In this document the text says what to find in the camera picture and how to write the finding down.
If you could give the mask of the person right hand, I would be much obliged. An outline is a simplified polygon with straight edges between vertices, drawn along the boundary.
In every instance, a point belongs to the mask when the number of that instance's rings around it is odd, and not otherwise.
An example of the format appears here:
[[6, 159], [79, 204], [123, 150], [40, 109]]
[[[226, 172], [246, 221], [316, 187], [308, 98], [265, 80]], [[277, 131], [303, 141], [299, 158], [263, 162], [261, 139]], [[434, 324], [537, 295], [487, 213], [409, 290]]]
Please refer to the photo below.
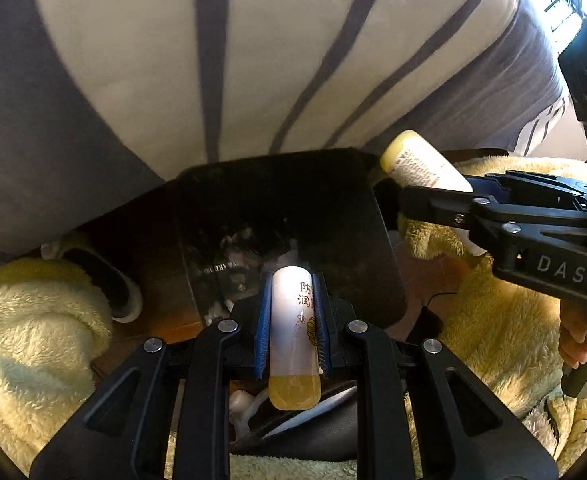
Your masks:
[[573, 370], [587, 362], [587, 307], [578, 301], [560, 301], [558, 350], [563, 362]]

